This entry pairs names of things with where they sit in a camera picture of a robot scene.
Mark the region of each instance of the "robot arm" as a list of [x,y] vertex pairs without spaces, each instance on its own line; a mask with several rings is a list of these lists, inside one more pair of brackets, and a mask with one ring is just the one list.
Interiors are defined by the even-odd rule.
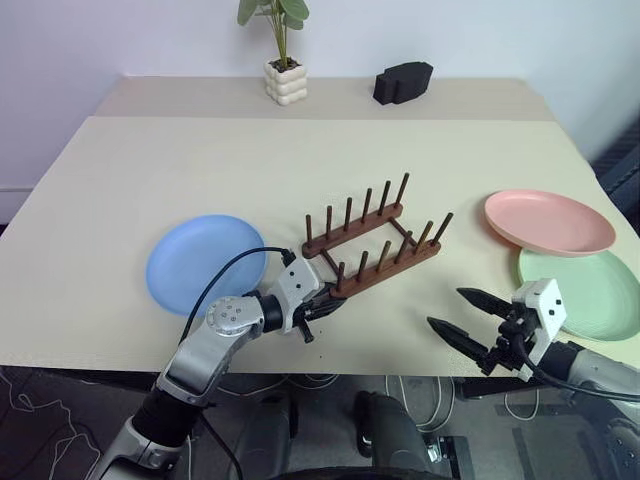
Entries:
[[224,297],[210,305],[91,479],[162,478],[177,462],[233,354],[263,333],[306,327],[305,312],[323,286],[312,265],[300,258],[285,268],[265,296]]
[[[445,342],[473,359],[482,373],[490,375],[497,365],[502,365],[527,382],[535,370],[546,383],[608,398],[621,411],[637,414],[637,369],[572,342],[555,341],[567,317],[556,280],[526,282],[513,294],[512,303],[474,288],[459,288],[458,292],[473,306],[504,320],[498,327],[500,336],[490,350],[449,322],[431,317],[428,321]],[[596,388],[583,388],[583,384]]]

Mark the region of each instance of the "blue plate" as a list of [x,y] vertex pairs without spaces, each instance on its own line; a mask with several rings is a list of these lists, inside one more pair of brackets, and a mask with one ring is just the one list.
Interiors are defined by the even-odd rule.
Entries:
[[[147,287],[156,302],[171,313],[188,316],[216,273],[233,257],[264,247],[255,228],[228,215],[206,215],[174,228],[156,245],[147,263]],[[256,288],[265,269],[264,252],[233,265],[211,289],[198,310],[224,296],[239,296]]]

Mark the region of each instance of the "pink plate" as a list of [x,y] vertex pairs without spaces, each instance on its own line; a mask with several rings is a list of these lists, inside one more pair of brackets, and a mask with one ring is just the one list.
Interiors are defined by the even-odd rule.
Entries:
[[536,252],[582,257],[606,250],[616,239],[606,218],[555,193],[505,190],[491,195],[484,211],[500,235]]

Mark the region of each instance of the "white cable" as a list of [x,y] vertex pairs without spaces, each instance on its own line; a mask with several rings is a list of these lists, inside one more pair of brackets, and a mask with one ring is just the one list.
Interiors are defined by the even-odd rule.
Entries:
[[456,403],[456,384],[453,381],[453,377],[449,377],[449,380],[451,380],[451,404],[449,405],[449,412],[447,413],[447,417],[437,427],[431,429],[418,428],[418,431],[420,431],[421,433],[431,433],[435,432],[436,430],[440,430],[451,419],[451,415],[453,414],[453,405]]
[[540,390],[539,389],[536,388],[536,404],[533,407],[533,412],[531,412],[531,415],[529,415],[528,417],[521,417],[520,415],[516,415],[515,413],[513,413],[513,411],[509,407],[507,395],[509,395],[508,392],[504,394],[504,408],[507,409],[507,412],[509,412],[509,415],[511,415],[513,418],[517,418],[518,420],[522,420],[523,422],[528,422],[536,418],[536,415],[538,414],[538,407],[540,406]]
[[[436,416],[438,415],[438,411],[440,411],[440,406],[442,405],[442,383],[440,382],[440,377],[436,377],[437,381],[438,381],[438,400],[436,400],[436,407],[433,411],[433,413],[431,414],[431,416],[429,417],[428,420],[422,422],[422,423],[417,423],[416,427],[420,428],[420,427],[426,427],[427,425],[430,425],[433,423],[433,421],[435,420]],[[404,409],[407,411],[407,413],[409,414],[409,416],[411,416],[411,413],[409,412],[409,405],[407,404],[407,397],[405,395],[405,390],[404,390],[404,383],[402,381],[402,376],[398,376],[398,379],[400,380],[400,392],[402,393],[402,403],[404,403]],[[387,394],[387,396],[389,395],[389,376],[385,375],[384,376],[384,389],[385,392]]]
[[433,421],[436,419],[436,416],[438,415],[438,412],[440,411],[440,406],[442,405],[442,382],[440,381],[440,377],[436,377],[437,381],[438,381],[438,400],[436,400],[436,407],[433,410],[433,413],[431,414],[431,416],[429,417],[428,420],[422,422],[422,423],[418,423],[416,424],[416,427],[420,428],[420,427],[426,427],[427,425],[431,425],[433,423]]
[[332,379],[333,379],[333,377],[335,377],[335,376],[337,376],[337,375],[338,375],[337,373],[334,373],[333,375],[331,375],[331,374],[327,374],[327,376],[326,376],[326,377],[324,377],[324,378],[314,378],[314,377],[312,377],[311,375],[309,375],[308,373],[305,373],[305,374],[304,374],[304,377],[305,377],[307,380],[311,381],[311,382],[324,383],[324,382],[328,382],[329,380],[332,380]]
[[407,404],[407,396],[404,393],[404,382],[402,381],[402,375],[399,375],[400,379],[400,393],[402,394],[402,403],[404,404],[404,409],[409,413],[409,405]]
[[224,387],[218,387],[218,390],[220,390],[222,393],[226,393],[227,395],[231,395],[233,397],[251,397],[253,395],[257,395],[262,392],[268,392],[269,390],[279,387],[284,382],[286,382],[288,378],[289,378],[289,375],[285,375],[281,380],[277,381],[273,385],[269,385],[263,388],[258,388],[257,390],[252,390],[250,392],[234,392],[233,390],[229,390]]
[[298,388],[302,388],[303,390],[322,390],[323,388],[327,388],[329,385],[332,385],[339,377],[340,377],[340,375],[336,375],[331,380],[329,380],[327,383],[325,383],[323,385],[318,385],[317,387],[307,387],[305,385],[302,385],[302,384],[300,384],[298,382],[295,382],[295,381],[291,380],[290,378],[287,378],[287,381],[290,384],[295,385]]
[[192,462],[192,452],[191,452],[191,435],[187,435],[187,459],[189,460],[189,463],[187,463],[187,480],[191,480],[191,462]]
[[[62,403],[62,400],[60,399],[54,400],[52,402],[44,403],[42,405],[34,405],[31,399],[25,393],[21,393],[17,397],[17,399],[20,400],[20,402],[22,402],[22,405],[24,405],[24,407],[19,407],[13,401],[13,383],[11,383],[11,381],[4,375],[4,372],[2,369],[0,369],[0,379],[2,379],[7,385],[9,385],[9,405],[13,410],[16,410],[18,412],[24,412],[24,413],[34,413],[36,410],[40,410],[42,408],[47,408],[52,405],[58,404],[60,408],[67,414],[67,424],[69,425],[69,429],[71,430],[71,432],[73,432],[73,435],[67,438],[60,439],[56,442],[55,448],[54,448],[53,463],[51,464],[51,469],[49,470],[49,480],[53,479],[53,475],[55,474],[55,471],[56,471],[56,466],[58,465],[58,463],[60,463],[62,458],[65,456],[71,444],[77,438],[81,438],[81,437],[85,439],[85,441],[87,442],[87,446],[96,453],[95,460],[91,464],[91,467],[89,467],[89,471],[87,472],[87,474],[84,476],[84,480],[87,480],[89,478],[89,475],[91,475],[91,473],[93,472],[93,469],[95,468],[95,466],[98,464],[98,461],[102,456],[102,453],[100,452],[100,450],[98,450],[93,445],[91,445],[91,440],[89,439],[86,433],[78,433],[78,430],[76,429],[76,427],[74,427],[73,423],[71,422],[71,410],[68,407],[66,407],[64,403]],[[62,449],[62,452],[58,452],[58,448],[63,442],[66,442],[66,445]]]

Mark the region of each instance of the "green plate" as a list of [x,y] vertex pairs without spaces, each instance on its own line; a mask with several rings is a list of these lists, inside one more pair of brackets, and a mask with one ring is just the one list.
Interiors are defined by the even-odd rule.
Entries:
[[610,252],[554,257],[522,250],[520,280],[555,278],[567,308],[563,329],[592,340],[616,341],[640,331],[640,283]]

